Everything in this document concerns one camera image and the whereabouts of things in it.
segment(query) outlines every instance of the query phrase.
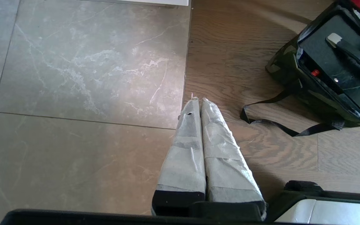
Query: wooden floor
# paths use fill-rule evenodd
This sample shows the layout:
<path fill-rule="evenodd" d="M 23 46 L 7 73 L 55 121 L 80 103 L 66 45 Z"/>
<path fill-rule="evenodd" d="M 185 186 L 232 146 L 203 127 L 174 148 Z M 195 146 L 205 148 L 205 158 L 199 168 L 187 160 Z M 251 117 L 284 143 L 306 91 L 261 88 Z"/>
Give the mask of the wooden floor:
<path fill-rule="evenodd" d="M 264 66 L 331 2 L 193 0 L 184 101 L 193 94 L 218 105 L 265 199 L 292 179 L 360 193 L 360 128 L 293 138 L 239 119 L 243 105 L 282 91 Z M 297 131 L 318 122 L 293 97 L 253 106 L 250 114 Z"/>

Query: camouflage bag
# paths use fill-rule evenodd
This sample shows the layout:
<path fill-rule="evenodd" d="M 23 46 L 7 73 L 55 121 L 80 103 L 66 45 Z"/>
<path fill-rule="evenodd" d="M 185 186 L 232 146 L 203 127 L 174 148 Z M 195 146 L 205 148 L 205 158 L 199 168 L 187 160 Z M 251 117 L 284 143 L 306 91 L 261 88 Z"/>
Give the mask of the camouflage bag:
<path fill-rule="evenodd" d="M 330 26 L 336 20 L 337 23 L 343 20 L 342 23 L 345 22 L 347 27 Z M 338 43 L 336 46 L 333 46 L 329 35 L 330 33 L 334 34 L 333 32 L 343 36 L 343 39 L 335 43 Z M 325 34 L 326 38 L 320 37 L 319 33 Z M 343 46 L 339 46 L 339 44 L 345 44 L 346 49 L 350 48 L 350 51 L 343 49 Z M 354 47 L 353 45 L 358 45 L 358 53 L 351 49 Z M 339 65 L 341 65 L 341 69 L 335 70 L 335 67 Z M 247 109 L 252 104 L 243 107 L 240 115 L 242 120 L 249 124 L 273 124 L 292 137 L 307 136 L 329 130 L 341 130 L 344 127 L 359 127 L 360 8 L 349 0 L 334 2 L 298 36 L 282 47 L 269 61 L 266 70 L 274 80 L 285 87 L 285 91 L 272 99 L 253 104 L 275 103 L 293 94 L 324 122 L 302 132 L 296 132 L 278 122 L 248 118 Z"/>

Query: wood grain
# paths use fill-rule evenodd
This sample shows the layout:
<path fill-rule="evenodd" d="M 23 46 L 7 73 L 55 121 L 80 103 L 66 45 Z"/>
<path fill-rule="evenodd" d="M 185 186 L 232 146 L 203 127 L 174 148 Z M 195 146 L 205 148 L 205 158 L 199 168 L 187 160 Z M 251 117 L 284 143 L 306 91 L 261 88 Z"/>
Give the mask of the wood grain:
<path fill-rule="evenodd" d="M 239 119 L 243 105 L 283 90 L 264 70 L 266 63 L 330 4 L 331 0 L 193 1 L 184 102 L 193 95 L 218 105 L 266 199 L 293 179 L 360 193 L 360 128 L 292 138 L 276 127 Z M 249 114 L 296 131 L 319 122 L 293 97 L 254 105 Z"/>

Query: white plastic wrap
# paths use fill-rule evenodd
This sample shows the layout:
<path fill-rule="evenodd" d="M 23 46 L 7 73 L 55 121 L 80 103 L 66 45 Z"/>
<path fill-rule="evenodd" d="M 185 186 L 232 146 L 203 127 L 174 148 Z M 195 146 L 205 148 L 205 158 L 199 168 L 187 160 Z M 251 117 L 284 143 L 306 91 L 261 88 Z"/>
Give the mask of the white plastic wrap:
<path fill-rule="evenodd" d="M 172 147 L 162 165 L 156 190 L 205 194 L 205 166 L 198 98 L 191 99 L 184 106 Z"/>
<path fill-rule="evenodd" d="M 201 108 L 207 196 L 209 201 L 242 203 L 264 199 L 216 104 Z"/>

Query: black strap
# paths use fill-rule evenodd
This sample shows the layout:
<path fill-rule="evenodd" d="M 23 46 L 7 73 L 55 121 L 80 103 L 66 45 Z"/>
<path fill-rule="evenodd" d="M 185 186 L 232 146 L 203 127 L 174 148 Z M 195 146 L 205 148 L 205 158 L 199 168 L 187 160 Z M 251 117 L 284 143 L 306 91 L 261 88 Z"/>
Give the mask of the black strap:
<path fill-rule="evenodd" d="M 298 133 L 297 131 L 291 130 L 290 128 L 279 124 L 278 122 L 275 121 L 271 121 L 271 120 L 266 120 L 266 119 L 260 119 L 260 120 L 253 120 L 248 118 L 247 115 L 247 110 L 248 107 L 250 105 L 253 104 L 261 104 L 261 103 L 275 103 L 278 101 L 281 101 L 283 99 L 285 99 L 286 97 L 290 96 L 291 93 L 287 90 L 284 90 L 283 92 L 281 92 L 279 95 L 277 95 L 274 98 L 268 99 L 268 100 L 264 100 L 264 101 L 260 101 L 260 102 L 255 102 L 252 104 L 247 104 L 243 107 L 243 109 L 241 110 L 241 114 L 240 114 L 240 118 L 243 121 L 246 121 L 248 124 L 254 124 L 254 123 L 267 123 L 267 124 L 272 124 L 275 125 L 276 127 L 280 128 L 282 131 L 284 131 L 285 133 L 287 133 L 288 135 L 292 136 L 292 137 L 301 137 L 301 136 L 309 136 L 312 134 L 317 134 L 317 133 L 321 133 L 324 131 L 331 131 L 331 130 L 341 130 L 344 128 L 344 121 L 332 121 L 329 123 L 321 123 L 321 124 L 317 124 L 313 127 L 310 127 L 304 131 L 302 131 L 301 133 Z"/>

